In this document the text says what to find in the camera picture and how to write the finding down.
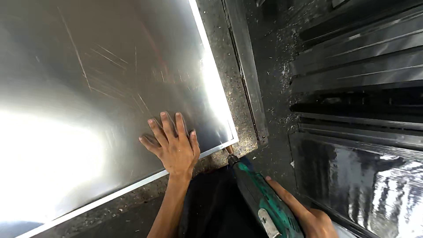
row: scratch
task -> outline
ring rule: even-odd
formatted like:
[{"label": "scratch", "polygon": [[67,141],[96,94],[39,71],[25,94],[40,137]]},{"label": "scratch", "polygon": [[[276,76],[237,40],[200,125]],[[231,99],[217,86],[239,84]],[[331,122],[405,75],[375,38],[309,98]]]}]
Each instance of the scratch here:
[{"label": "scratch", "polygon": [[85,77],[85,79],[87,80],[88,88],[89,88],[89,89],[90,89],[90,91],[91,91],[90,82],[88,82],[87,74],[85,73],[84,66],[82,65],[81,57],[79,56],[79,52],[78,52],[77,46],[75,45],[74,39],[72,38],[71,31],[69,30],[68,25],[66,24],[65,17],[63,16],[62,11],[60,10],[60,8],[59,8],[59,7],[57,7],[57,9],[58,9],[58,11],[59,11],[60,17],[62,18],[63,24],[65,24],[66,31],[68,32],[69,38],[71,39],[72,45],[73,45],[73,47],[74,47],[74,49],[75,49],[75,52],[76,52],[76,54],[77,54],[78,61],[79,61],[79,63],[80,63],[80,66],[81,66],[82,72],[84,73],[84,77]]},{"label": "scratch", "polygon": [[150,115],[154,118],[154,121],[156,122],[156,124],[160,127],[160,129],[163,130],[163,127],[160,125],[160,123],[157,121],[157,119],[153,116],[153,114],[150,112],[150,110],[148,109],[146,103],[144,102],[143,98],[140,96],[140,94],[138,94],[138,96],[140,97],[141,101],[143,102],[144,106],[146,107],[147,111],[150,113]]},{"label": "scratch", "polygon": [[93,67],[89,67],[90,69],[92,69],[92,70],[94,70],[94,71],[96,71],[97,73],[99,73],[99,74],[103,74],[103,72],[101,72],[101,71],[99,71],[99,70],[97,70],[97,69],[95,69],[95,68],[93,68]]},{"label": "scratch", "polygon": [[125,68],[125,67],[123,67],[122,65],[120,65],[120,64],[118,64],[118,63],[114,62],[113,60],[111,60],[111,59],[107,58],[106,56],[102,55],[100,52],[98,52],[98,51],[96,51],[96,50],[94,50],[94,49],[92,49],[92,48],[91,48],[91,50],[92,50],[92,51],[94,51],[95,53],[97,53],[97,54],[99,54],[99,55],[103,56],[104,58],[108,59],[109,61],[111,61],[111,62],[112,62],[112,63],[114,63],[115,65],[117,65],[117,66],[121,67],[122,69],[126,69],[126,68]]},{"label": "scratch", "polygon": [[151,114],[150,110],[148,109],[146,103],[144,102],[143,98],[140,96],[140,94],[138,94],[138,96],[140,97],[141,101],[143,102],[144,106],[146,107],[147,111]]},{"label": "scratch", "polygon": [[112,54],[113,56],[115,56],[116,58],[122,60],[123,62],[129,64],[128,62],[126,62],[125,60],[119,58],[117,55],[113,54],[112,52],[108,51],[107,49],[103,48],[101,45],[97,44],[100,48],[104,49],[105,51],[109,52],[110,54]]},{"label": "scratch", "polygon": [[137,76],[137,47],[135,46],[135,76]]},{"label": "scratch", "polygon": [[181,79],[181,83],[182,83],[182,77],[181,77],[181,71],[178,70],[178,74],[179,74],[179,78]]},{"label": "scratch", "polygon": [[135,100],[134,96],[132,96],[132,98],[134,99],[135,103],[137,104],[137,106],[140,108],[141,112],[144,114],[144,111],[141,109],[140,105],[138,104],[138,102]]},{"label": "scratch", "polygon": [[110,95],[108,95],[108,94],[106,94],[106,93],[104,93],[104,92],[102,92],[102,91],[100,91],[100,90],[98,90],[98,89],[95,89],[95,88],[93,88],[93,87],[90,87],[91,89],[94,89],[95,91],[97,91],[97,92],[99,92],[99,93],[102,93],[102,94],[104,94],[104,95],[106,95],[106,96],[109,96],[109,97],[111,97],[111,98],[114,98],[114,99],[117,99],[117,98],[115,98],[115,97],[113,97],[113,96],[110,96]]}]

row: finger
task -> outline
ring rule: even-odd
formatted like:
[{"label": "finger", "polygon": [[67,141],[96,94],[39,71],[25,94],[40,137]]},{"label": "finger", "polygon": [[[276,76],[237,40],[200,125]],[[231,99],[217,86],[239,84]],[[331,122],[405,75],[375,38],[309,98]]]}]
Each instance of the finger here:
[{"label": "finger", "polygon": [[138,139],[140,140],[141,144],[143,144],[146,147],[146,149],[148,149],[151,153],[155,154],[157,157],[159,156],[159,153],[160,153],[159,147],[151,143],[145,136],[142,136],[142,137],[140,136]]},{"label": "finger", "polygon": [[310,213],[313,214],[318,220],[323,223],[331,224],[332,220],[330,217],[322,210],[310,208]]},{"label": "finger", "polygon": [[299,220],[307,221],[314,218],[311,214],[292,194],[285,190],[278,182],[266,176],[266,181],[276,194],[282,199],[286,205],[291,209],[292,213],[298,217]]},{"label": "finger", "polygon": [[170,118],[168,117],[168,114],[166,112],[161,112],[160,117],[162,118],[162,124],[163,124],[163,131],[168,138],[169,143],[173,143],[175,141],[175,133],[173,132],[172,127],[170,126]]},{"label": "finger", "polygon": [[176,118],[176,129],[178,130],[179,140],[187,140],[187,135],[185,134],[184,119],[182,118],[182,114],[180,112],[177,112],[175,114],[175,118]]},{"label": "finger", "polygon": [[162,147],[167,147],[169,145],[169,142],[163,134],[162,130],[160,130],[157,126],[157,123],[154,121],[154,119],[149,119],[148,124],[150,125],[150,128],[153,131],[153,134],[156,137],[157,141],[160,143],[160,145]]},{"label": "finger", "polygon": [[198,146],[197,133],[195,132],[195,130],[191,132],[190,144],[191,144],[192,152],[194,154],[194,158],[198,159],[200,157],[200,147]]}]

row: concrete floor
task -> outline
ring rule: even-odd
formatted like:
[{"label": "concrete floor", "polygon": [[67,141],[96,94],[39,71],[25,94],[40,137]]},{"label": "concrete floor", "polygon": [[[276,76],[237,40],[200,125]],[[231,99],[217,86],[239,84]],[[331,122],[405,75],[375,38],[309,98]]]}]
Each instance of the concrete floor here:
[{"label": "concrete floor", "polygon": [[[219,55],[216,63],[240,136],[240,143],[235,146],[236,153],[249,153],[248,157],[257,171],[271,176],[301,201],[307,202],[297,193],[288,141],[288,134],[296,130],[296,116],[290,112],[289,106],[306,95],[291,94],[288,63],[302,51],[302,43],[298,38],[301,28],[326,13],[330,2],[266,0],[262,7],[257,8],[254,0],[244,1],[269,127],[269,144],[256,150],[254,130],[251,119],[246,115],[249,110],[245,95],[242,95],[244,91],[241,90],[243,87],[237,73],[231,39],[227,29],[219,27],[220,24],[225,25],[222,2],[197,0],[208,36],[211,37],[209,40],[212,42],[213,54]],[[224,158],[225,154],[219,152],[213,157],[202,159],[196,167],[197,173],[224,166]],[[160,208],[167,180],[167,176],[158,179],[37,237],[146,237]]]}]

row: black surface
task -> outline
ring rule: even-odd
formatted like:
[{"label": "black surface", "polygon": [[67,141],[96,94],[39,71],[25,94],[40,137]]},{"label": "black surface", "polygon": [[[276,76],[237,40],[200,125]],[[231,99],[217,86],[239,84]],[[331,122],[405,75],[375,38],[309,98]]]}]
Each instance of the black surface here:
[{"label": "black surface", "polygon": [[269,144],[250,153],[249,158],[255,158],[252,163],[256,171],[271,176],[300,199],[296,194],[288,133],[296,122],[289,106],[302,95],[292,95],[289,90],[289,62],[302,51],[297,36],[301,27],[327,12],[329,5],[324,0],[266,0],[259,8],[253,0],[244,3],[269,129]]}]

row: stainless steel sheet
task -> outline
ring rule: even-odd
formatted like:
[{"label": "stainless steel sheet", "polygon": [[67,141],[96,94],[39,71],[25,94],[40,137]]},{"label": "stainless steel sheet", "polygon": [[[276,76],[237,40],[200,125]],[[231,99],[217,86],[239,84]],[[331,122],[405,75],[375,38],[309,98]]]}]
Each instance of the stainless steel sheet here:
[{"label": "stainless steel sheet", "polygon": [[138,141],[161,111],[202,157],[238,141],[195,0],[2,1],[0,237],[166,175]]}]

